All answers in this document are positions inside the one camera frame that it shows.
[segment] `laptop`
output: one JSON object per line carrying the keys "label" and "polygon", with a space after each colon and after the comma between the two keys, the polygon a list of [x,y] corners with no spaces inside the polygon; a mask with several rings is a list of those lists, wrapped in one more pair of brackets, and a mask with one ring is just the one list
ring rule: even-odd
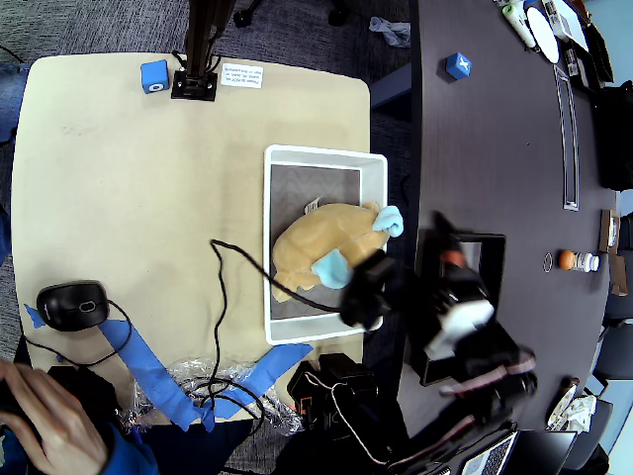
{"label": "laptop", "polygon": [[461,475],[556,475],[576,435],[573,431],[519,430],[469,459]]}

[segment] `table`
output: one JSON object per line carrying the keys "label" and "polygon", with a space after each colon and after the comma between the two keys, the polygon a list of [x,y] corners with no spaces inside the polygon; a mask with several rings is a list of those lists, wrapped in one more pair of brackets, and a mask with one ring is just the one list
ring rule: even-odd
{"label": "table", "polygon": [[[24,304],[45,286],[102,282],[163,365],[215,358],[222,309],[210,238],[262,257],[264,150],[271,143],[369,151],[369,93],[356,79],[280,64],[263,87],[222,86],[216,102],[144,94],[140,65],[166,54],[49,57],[31,70],[13,169],[13,257],[25,334],[79,361],[111,350],[98,329],[34,331]],[[262,277],[223,250],[228,311],[222,366],[258,360],[264,338]],[[111,318],[122,318],[112,311]],[[308,356],[362,359],[362,334],[316,342]],[[54,356],[30,347],[34,367]],[[94,367],[130,405],[131,375],[117,356]],[[277,384],[291,400],[288,371]]]}
{"label": "table", "polygon": [[[419,238],[433,210],[460,229],[506,236],[497,316],[538,358],[538,392],[515,415],[521,428],[544,428],[562,378],[584,384],[588,377],[608,293],[606,259],[596,273],[543,271],[547,252],[597,251],[600,210],[615,207],[615,193],[598,183],[590,103],[574,90],[580,210],[565,211],[552,64],[524,52],[492,1],[411,6],[412,156],[419,157],[411,182],[420,186],[411,213]],[[444,71],[456,51],[472,61],[470,77],[459,81]]]}

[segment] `beige table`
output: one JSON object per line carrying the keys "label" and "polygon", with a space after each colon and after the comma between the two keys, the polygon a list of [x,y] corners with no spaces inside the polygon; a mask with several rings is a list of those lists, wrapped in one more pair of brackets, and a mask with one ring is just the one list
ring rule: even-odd
{"label": "beige table", "polygon": [[[34,330],[24,304],[48,285],[102,282],[163,365],[215,356],[222,309],[210,238],[262,255],[263,159],[271,143],[369,150],[369,92],[360,80],[260,65],[263,87],[221,86],[216,102],[144,94],[140,65],[164,54],[49,57],[29,76],[13,168],[13,259],[26,335],[79,361],[111,350],[98,329]],[[222,366],[258,360],[264,338],[261,276],[223,250],[228,311]],[[121,319],[116,310],[111,318]],[[359,361],[362,335],[315,343],[308,358],[344,351]],[[52,354],[29,348],[47,370]],[[94,371],[128,407],[132,377],[118,357]],[[285,386],[288,371],[277,383]]]}

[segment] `metal base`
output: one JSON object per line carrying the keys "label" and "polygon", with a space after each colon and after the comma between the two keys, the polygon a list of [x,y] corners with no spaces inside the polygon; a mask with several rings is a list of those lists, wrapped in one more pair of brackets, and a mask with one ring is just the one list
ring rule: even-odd
{"label": "metal base", "polygon": [[176,71],[171,87],[171,98],[215,101],[217,89],[218,75],[214,72],[205,74],[202,79],[194,79],[187,78],[185,71]]}

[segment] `plastic bag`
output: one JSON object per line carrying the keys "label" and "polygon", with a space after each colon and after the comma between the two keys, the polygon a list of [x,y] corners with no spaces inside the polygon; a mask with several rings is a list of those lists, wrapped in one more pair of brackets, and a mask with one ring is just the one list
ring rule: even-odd
{"label": "plastic bag", "polygon": [[[209,358],[197,358],[175,363],[166,368],[173,380],[178,383],[189,398],[201,404],[209,395],[207,381],[214,368],[214,361]],[[235,365],[218,371],[217,377],[228,379],[239,384],[251,373],[253,365]],[[213,386],[214,391],[223,388],[222,384]],[[265,410],[266,421],[279,433],[285,436],[293,435],[303,430],[301,417],[279,400],[275,387],[271,387],[260,398]],[[248,410],[259,416],[259,409],[253,402],[247,406]],[[134,384],[132,407],[120,413],[123,427],[127,431],[136,428],[145,431],[156,424],[165,424],[168,419],[156,410],[137,381]]]}

